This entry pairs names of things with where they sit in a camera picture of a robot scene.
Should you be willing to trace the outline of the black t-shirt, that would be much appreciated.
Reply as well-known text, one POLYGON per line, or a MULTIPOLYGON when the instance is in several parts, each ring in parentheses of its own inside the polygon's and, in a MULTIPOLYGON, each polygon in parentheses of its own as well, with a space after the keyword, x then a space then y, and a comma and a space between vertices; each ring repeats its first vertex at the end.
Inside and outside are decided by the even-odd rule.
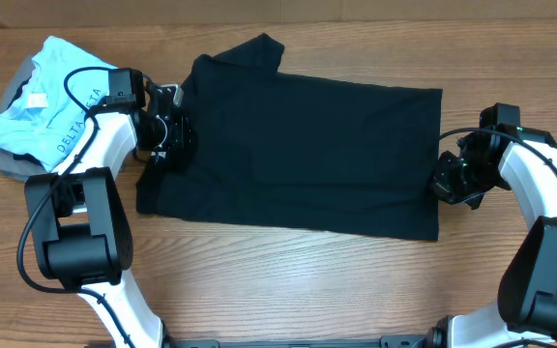
POLYGON ((137 211, 436 240, 442 91, 285 74, 283 51, 263 34, 194 60, 180 111, 197 149, 183 173, 145 167, 137 211))

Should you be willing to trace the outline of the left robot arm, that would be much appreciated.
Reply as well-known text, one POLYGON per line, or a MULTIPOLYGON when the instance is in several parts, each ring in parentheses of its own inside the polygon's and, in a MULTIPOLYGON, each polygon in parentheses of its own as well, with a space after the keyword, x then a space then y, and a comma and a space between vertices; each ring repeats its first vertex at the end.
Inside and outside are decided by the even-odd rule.
POLYGON ((81 111, 86 126, 54 172, 24 187, 29 218, 16 252, 19 275, 43 293, 75 294, 100 318, 113 347, 174 347, 132 274, 132 231, 115 179, 128 155, 183 172, 197 135, 180 113, 184 91, 138 70, 108 70, 108 91, 81 111))

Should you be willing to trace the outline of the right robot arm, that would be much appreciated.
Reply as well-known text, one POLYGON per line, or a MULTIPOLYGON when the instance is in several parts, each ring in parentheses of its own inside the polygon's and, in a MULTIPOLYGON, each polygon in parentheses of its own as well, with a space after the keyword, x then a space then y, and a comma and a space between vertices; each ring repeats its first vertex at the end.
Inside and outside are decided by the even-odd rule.
POLYGON ((557 142, 520 123, 515 105, 484 109, 475 128, 457 130, 459 154, 440 155, 430 189, 448 204, 480 207, 493 188, 511 191, 528 233, 500 281, 497 300, 448 316, 421 347, 557 346, 557 142))

